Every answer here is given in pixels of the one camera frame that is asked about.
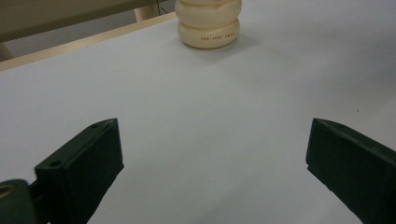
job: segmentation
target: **wooden edge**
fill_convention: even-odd
[[[159,15],[161,15],[160,7],[161,7],[161,1],[154,0],[149,6],[136,8],[134,10],[136,20],[145,21],[147,19],[158,17]]]
[[[63,44],[54,48],[40,50],[35,53],[23,55],[18,58],[13,58],[4,62],[0,62],[0,71],[5,71],[17,66],[21,66],[28,63],[40,61],[49,57],[60,55],[72,50],[83,49],[87,46],[100,43],[102,41],[120,36],[126,35],[134,31],[138,31],[147,27],[150,27],[161,22],[170,21],[176,17],[175,12],[165,14],[159,17],[155,17],[146,21],[137,22],[134,24],[126,25],[111,31],[103,32],[98,35],[92,35],[80,40],[76,40],[67,44]]]
[[[3,43],[0,43],[0,62],[14,58],[9,52],[8,48]]]

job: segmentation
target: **white table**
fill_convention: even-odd
[[[312,118],[396,148],[395,9],[247,0],[224,49],[171,20],[0,72],[0,181],[118,118],[125,169],[90,223],[360,223],[304,157]]]

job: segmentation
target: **white surface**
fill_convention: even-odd
[[[177,20],[0,73],[0,180],[118,118],[125,169],[90,223],[360,223],[304,161],[312,118],[396,148],[395,1],[245,1],[198,50]]]

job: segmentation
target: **table edge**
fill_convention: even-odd
[[[102,41],[108,40],[110,38],[114,38],[120,35],[126,35],[134,31],[138,31],[165,21],[170,21],[176,17],[175,12],[168,13],[159,17],[155,17],[149,20],[136,22],[130,25],[122,26],[120,28],[103,32],[98,35],[92,35],[89,37],[85,37],[76,41],[72,41],[70,43],[62,44],[60,46],[56,46],[50,49],[43,49],[38,52],[34,52],[31,54],[23,55],[18,58],[10,59],[4,62],[0,62],[0,71],[5,71],[14,67],[18,67],[21,65],[25,65],[28,63],[37,62],[43,59],[47,59],[49,57],[53,57],[56,55],[60,55],[69,51],[73,51],[76,49],[82,49],[88,47],[90,45],[94,45],[100,43]]]

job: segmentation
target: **white cylindrical object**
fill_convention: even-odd
[[[219,48],[239,35],[241,0],[177,0],[180,39],[199,49]]]
[[[241,9],[241,0],[207,6],[190,5],[177,0],[175,5],[178,19],[196,28],[215,28],[230,24],[238,18]]]

